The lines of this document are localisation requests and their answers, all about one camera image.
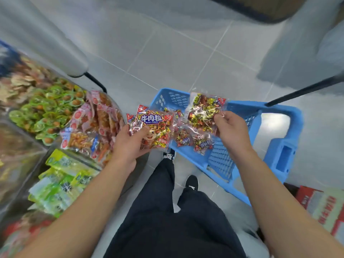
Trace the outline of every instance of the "plastic basket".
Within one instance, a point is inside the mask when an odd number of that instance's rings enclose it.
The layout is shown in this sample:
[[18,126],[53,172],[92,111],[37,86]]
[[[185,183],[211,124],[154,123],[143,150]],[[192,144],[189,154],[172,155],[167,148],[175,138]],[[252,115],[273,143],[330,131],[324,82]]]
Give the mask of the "plastic basket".
[[[187,92],[164,88],[155,96],[150,107],[160,110],[169,107],[184,111],[189,104],[189,97],[190,94]],[[261,125],[262,113],[282,113],[290,117],[290,126],[286,136],[284,138],[272,139],[264,158],[264,162],[278,180],[282,183],[285,182],[293,163],[298,146],[298,138],[303,128],[301,111],[298,108],[283,105],[266,107],[264,102],[256,101],[230,101],[227,110],[238,114],[246,120],[252,144]],[[233,182],[240,174],[220,138],[215,139],[214,148],[207,150],[204,156],[194,152],[193,147],[177,147],[175,141],[172,141],[170,147],[190,160],[225,191],[251,205],[248,197],[238,191],[233,185]]]

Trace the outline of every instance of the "person's left hand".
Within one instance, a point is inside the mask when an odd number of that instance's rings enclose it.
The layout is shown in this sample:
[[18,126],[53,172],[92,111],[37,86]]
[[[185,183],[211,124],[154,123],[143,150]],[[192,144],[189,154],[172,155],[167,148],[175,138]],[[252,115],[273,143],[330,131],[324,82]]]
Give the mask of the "person's left hand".
[[134,170],[136,166],[136,158],[150,151],[150,149],[142,149],[141,141],[149,133],[149,126],[144,126],[137,133],[132,136],[128,134],[128,127],[122,127],[121,131],[116,136],[112,158],[108,165],[116,164],[128,171],[128,175]]

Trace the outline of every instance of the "metal rod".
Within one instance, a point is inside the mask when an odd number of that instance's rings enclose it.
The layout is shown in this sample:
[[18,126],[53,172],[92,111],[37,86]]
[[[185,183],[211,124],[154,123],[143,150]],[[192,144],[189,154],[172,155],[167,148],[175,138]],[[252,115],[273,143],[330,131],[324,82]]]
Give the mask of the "metal rod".
[[85,72],[84,75],[85,75],[86,77],[88,77],[91,81],[93,81],[94,83],[96,83],[97,86],[101,87],[101,89],[102,89],[105,93],[107,93],[107,90],[106,90],[106,88],[104,87],[104,85],[101,84],[101,83],[100,83],[95,77],[93,77],[90,73]]
[[267,103],[265,103],[265,106],[271,107],[271,106],[276,105],[278,103],[285,102],[287,100],[294,99],[294,98],[297,98],[299,96],[302,96],[302,95],[305,95],[305,94],[308,94],[308,93],[311,93],[311,92],[314,92],[314,91],[317,91],[317,90],[320,90],[323,88],[327,88],[327,87],[335,85],[339,82],[344,82],[344,71],[342,71],[338,75],[324,79],[320,82],[317,82],[313,85],[305,87],[301,90],[294,91],[290,94],[284,95],[280,98],[277,98],[277,99],[274,99],[270,102],[267,102]]

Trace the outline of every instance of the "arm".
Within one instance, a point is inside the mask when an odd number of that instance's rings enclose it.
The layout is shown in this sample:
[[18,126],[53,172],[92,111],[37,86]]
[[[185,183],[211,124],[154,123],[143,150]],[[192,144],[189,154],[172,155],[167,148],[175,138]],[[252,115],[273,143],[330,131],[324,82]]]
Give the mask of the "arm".
[[344,257],[344,247],[296,201],[253,150],[245,121],[215,116],[220,138],[236,163],[258,223],[278,258]]
[[119,198],[148,133],[142,128],[130,137],[126,127],[116,137],[113,157],[77,200],[16,258],[90,257]]

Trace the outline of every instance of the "black sneaker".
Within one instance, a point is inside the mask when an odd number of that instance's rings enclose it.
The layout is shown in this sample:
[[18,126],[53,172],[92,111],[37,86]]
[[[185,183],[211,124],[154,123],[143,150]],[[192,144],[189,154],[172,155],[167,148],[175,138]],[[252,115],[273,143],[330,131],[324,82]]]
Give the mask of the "black sneaker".
[[191,187],[193,190],[198,191],[198,178],[195,175],[190,175],[185,182],[185,187]]
[[170,153],[165,153],[165,152],[164,152],[164,153],[162,154],[162,159],[168,158],[168,159],[171,159],[172,162],[173,162],[173,160],[174,160],[176,154],[177,154],[177,153],[176,153],[173,149],[170,149]]

